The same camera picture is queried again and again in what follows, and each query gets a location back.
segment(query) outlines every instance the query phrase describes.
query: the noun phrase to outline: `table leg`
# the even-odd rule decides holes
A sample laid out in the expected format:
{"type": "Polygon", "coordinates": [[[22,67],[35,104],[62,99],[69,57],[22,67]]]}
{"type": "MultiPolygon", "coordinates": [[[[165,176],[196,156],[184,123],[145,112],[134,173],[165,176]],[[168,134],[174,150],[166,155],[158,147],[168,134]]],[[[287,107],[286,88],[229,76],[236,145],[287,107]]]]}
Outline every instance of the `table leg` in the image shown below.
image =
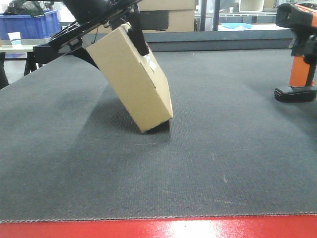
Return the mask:
{"type": "Polygon", "coordinates": [[[0,53],[0,89],[9,85],[8,79],[4,70],[5,53],[0,53]]]}
{"type": "Polygon", "coordinates": [[[27,52],[26,53],[26,62],[25,62],[25,69],[24,69],[24,76],[29,74],[30,72],[33,72],[37,69],[36,63],[35,63],[35,56],[34,52],[27,52]]]}

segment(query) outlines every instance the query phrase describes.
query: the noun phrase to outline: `black drill base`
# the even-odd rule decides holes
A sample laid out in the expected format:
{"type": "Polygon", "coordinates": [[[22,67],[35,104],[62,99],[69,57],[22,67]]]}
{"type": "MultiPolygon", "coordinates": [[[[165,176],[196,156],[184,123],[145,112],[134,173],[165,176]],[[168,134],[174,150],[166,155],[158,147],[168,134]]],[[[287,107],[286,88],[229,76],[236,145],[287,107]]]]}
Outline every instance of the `black drill base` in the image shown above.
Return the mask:
{"type": "Polygon", "coordinates": [[[284,103],[311,102],[317,97],[315,87],[281,87],[274,91],[275,99],[284,103]]]}

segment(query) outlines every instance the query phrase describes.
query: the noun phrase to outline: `white container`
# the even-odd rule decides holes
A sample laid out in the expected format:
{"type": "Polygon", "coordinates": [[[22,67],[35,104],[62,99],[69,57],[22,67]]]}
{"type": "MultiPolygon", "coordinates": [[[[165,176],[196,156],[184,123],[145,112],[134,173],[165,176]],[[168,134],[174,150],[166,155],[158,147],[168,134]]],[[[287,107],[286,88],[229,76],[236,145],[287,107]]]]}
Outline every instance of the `white container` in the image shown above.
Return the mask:
{"type": "Polygon", "coordinates": [[[8,35],[13,48],[20,48],[22,46],[20,32],[9,32],[8,35]]]}
{"type": "Polygon", "coordinates": [[[263,6],[264,0],[239,0],[240,12],[261,12],[263,6]]]}

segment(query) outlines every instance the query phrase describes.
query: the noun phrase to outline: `white label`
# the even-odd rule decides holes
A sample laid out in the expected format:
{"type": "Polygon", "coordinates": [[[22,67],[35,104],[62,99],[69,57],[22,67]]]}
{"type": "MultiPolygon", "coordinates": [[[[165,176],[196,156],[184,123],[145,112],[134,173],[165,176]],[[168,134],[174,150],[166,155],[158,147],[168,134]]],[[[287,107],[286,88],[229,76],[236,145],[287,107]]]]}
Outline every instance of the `white label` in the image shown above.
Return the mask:
{"type": "Polygon", "coordinates": [[[148,65],[151,68],[151,70],[153,70],[153,72],[154,72],[156,67],[157,67],[157,65],[151,60],[150,55],[146,55],[146,56],[143,56],[143,57],[146,59],[148,65]]]}

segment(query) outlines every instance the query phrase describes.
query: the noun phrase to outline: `floor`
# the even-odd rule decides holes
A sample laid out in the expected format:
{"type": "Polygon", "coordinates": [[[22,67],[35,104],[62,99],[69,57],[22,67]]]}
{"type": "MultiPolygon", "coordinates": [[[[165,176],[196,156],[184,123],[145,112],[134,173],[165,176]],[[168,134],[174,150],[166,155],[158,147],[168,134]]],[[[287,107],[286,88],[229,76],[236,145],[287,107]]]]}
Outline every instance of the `floor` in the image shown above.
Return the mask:
{"type": "Polygon", "coordinates": [[[23,77],[24,65],[25,65],[25,61],[5,61],[4,62],[5,73],[8,78],[8,82],[10,84],[19,80],[21,77],[23,77]]]}

